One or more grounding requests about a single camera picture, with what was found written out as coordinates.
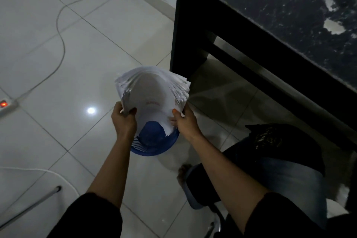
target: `hand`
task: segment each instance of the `hand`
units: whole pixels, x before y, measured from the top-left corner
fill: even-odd
[[[130,139],[134,139],[137,124],[135,119],[135,114],[137,109],[133,108],[129,111],[127,116],[124,116],[123,113],[120,113],[123,109],[121,102],[116,102],[114,106],[113,113],[111,115],[115,131],[117,136],[122,136]]]
[[[178,130],[184,135],[185,139],[192,143],[196,137],[202,136],[202,133],[197,124],[197,119],[187,103],[182,112],[185,115],[184,117],[182,117],[181,113],[176,109],[173,109],[173,118],[169,119],[173,126],[177,126]]]

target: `black desk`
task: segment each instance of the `black desk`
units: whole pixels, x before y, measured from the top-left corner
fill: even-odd
[[[170,70],[189,77],[210,53],[341,148],[357,150],[216,47],[216,36],[357,131],[356,0],[177,0]]]

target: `black sleeve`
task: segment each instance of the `black sleeve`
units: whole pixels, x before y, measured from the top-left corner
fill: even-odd
[[[120,237],[122,224],[118,207],[87,193],[68,207],[47,237]]]
[[[277,193],[267,193],[248,219],[244,232],[247,237],[263,235],[320,237],[325,236],[325,231],[287,198]]]

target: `black marble surface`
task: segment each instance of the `black marble surface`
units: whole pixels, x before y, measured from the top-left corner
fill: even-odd
[[[357,90],[357,0],[221,1]]]

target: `stack of paper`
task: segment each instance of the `stack of paper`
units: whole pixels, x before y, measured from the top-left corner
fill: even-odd
[[[182,112],[190,91],[187,78],[156,66],[141,66],[132,69],[116,81],[115,85],[121,98],[124,113],[136,107],[138,135],[149,121],[156,121],[166,135],[173,131],[168,117],[172,109]]]

